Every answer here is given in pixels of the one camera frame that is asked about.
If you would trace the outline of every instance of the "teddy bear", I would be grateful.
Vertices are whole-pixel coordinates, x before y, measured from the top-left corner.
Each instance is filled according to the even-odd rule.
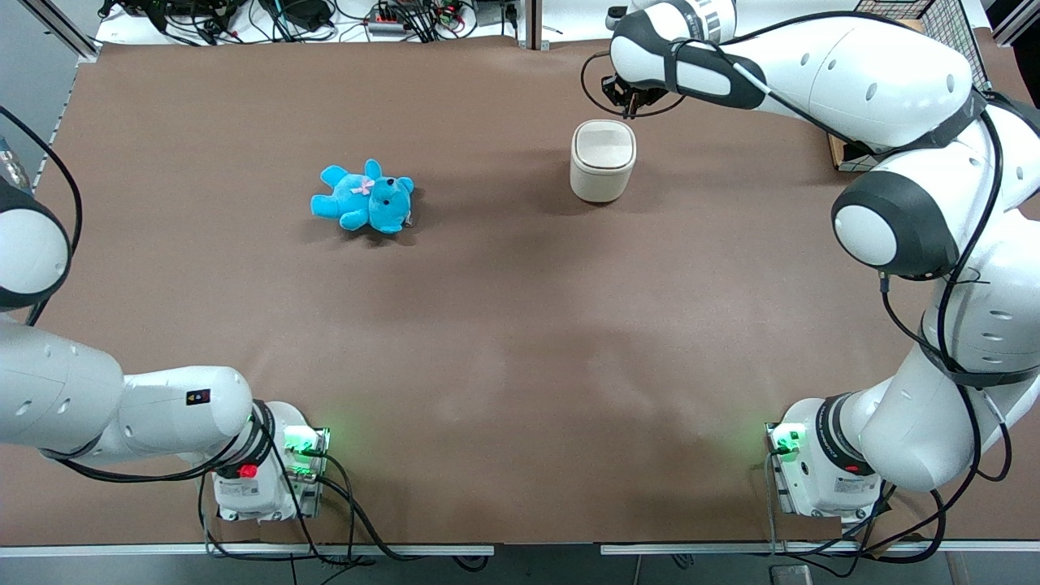
[[[332,195],[311,198],[311,213],[318,218],[336,220],[348,231],[367,224],[385,234],[409,225],[415,183],[409,177],[384,177],[372,158],[365,162],[363,175],[333,164],[321,172],[321,182],[332,187]]]

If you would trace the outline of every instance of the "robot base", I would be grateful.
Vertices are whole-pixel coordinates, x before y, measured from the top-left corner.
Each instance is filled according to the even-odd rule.
[[[858,476],[834,465],[817,438],[816,412],[823,399],[795,403],[783,422],[766,425],[772,450],[791,450],[774,457],[774,477],[781,509],[814,517],[840,517],[842,525],[865,518],[881,490],[877,474]]]
[[[293,437],[287,437],[286,429],[293,434],[303,431],[310,434],[310,442],[304,446],[308,451],[327,453],[330,433],[328,429],[311,429],[304,415],[294,406],[284,402],[268,402],[267,408],[275,418],[271,433],[275,444],[271,453],[257,465],[252,478],[226,479],[213,474],[213,493],[217,504],[217,514],[226,520],[282,520],[296,517],[296,506],[287,483],[291,484],[296,502],[304,517],[318,515],[321,499],[320,483],[316,478],[324,473],[326,459],[304,456],[293,451]],[[282,457],[290,482],[283,476],[275,450]]]

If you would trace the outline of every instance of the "power strip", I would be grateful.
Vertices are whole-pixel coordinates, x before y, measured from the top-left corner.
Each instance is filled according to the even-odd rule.
[[[372,11],[368,14],[368,32],[372,36],[404,36],[405,23],[397,20],[393,15],[381,15],[379,5],[372,6]]]

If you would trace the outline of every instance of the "container lid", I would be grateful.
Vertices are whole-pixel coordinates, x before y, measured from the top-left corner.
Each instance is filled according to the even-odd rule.
[[[590,120],[582,124],[574,137],[578,160],[593,169],[622,169],[632,161],[635,153],[632,130],[613,120]]]

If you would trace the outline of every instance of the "metal mesh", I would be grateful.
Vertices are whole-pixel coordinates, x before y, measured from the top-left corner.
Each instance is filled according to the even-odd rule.
[[[870,12],[894,20],[919,20],[925,34],[964,55],[971,67],[971,80],[980,90],[990,90],[992,85],[986,76],[986,68],[979,53],[974,32],[964,14],[960,0],[860,0],[856,6],[860,12]]]

